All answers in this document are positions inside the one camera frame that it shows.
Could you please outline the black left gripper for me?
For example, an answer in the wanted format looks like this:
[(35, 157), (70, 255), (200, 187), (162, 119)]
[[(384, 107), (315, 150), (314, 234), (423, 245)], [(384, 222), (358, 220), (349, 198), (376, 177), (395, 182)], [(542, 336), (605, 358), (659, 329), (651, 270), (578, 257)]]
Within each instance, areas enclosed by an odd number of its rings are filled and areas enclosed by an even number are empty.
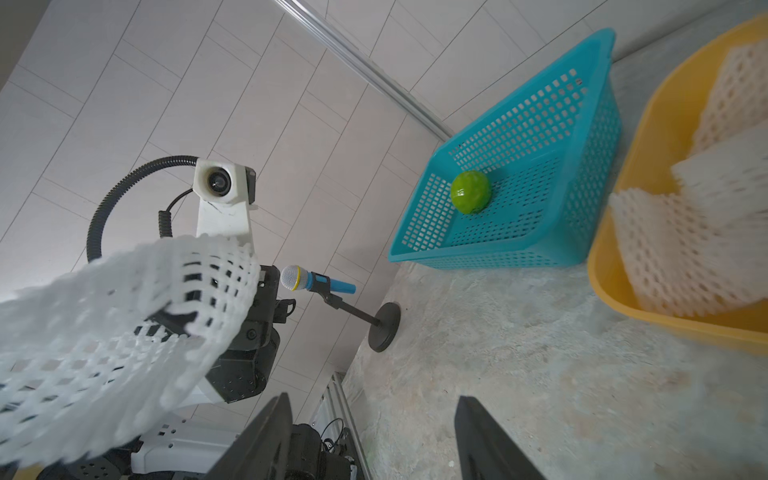
[(206, 375), (224, 403), (235, 403), (261, 394), (275, 364), (281, 338), (275, 329), (294, 312), (294, 299), (279, 299), (280, 270), (261, 267), (257, 292), (229, 348)]

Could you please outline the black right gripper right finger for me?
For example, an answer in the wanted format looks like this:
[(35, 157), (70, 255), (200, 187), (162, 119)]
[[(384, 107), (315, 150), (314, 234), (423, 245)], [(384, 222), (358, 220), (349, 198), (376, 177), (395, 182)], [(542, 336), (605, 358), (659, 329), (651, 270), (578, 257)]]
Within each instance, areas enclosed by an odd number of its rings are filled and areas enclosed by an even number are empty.
[(545, 480), (477, 398), (459, 398), (454, 427), (463, 479)]

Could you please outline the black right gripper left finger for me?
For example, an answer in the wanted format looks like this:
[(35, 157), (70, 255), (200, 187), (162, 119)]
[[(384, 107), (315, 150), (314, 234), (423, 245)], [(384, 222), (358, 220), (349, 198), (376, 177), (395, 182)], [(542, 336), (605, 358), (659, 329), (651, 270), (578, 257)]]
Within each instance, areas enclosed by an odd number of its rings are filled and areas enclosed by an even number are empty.
[(288, 395), (272, 398), (204, 479), (284, 479), (292, 421)]

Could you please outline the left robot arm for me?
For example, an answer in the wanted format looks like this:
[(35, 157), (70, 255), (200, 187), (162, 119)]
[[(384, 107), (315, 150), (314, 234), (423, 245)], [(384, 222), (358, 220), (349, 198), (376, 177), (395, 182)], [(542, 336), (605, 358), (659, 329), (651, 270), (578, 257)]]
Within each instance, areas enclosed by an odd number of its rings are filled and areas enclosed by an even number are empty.
[[(136, 184), (189, 166), (197, 230), (104, 257), (110, 214)], [(45, 479), (353, 479), (358, 463), (292, 418), (288, 396), (265, 400), (241, 428), (181, 415), (266, 388), (277, 326), (296, 303), (279, 289), (304, 274), (262, 264), (249, 224), (256, 174), (241, 165), (166, 156), (126, 175), (97, 207), (88, 263), (1, 305), (1, 463)]]

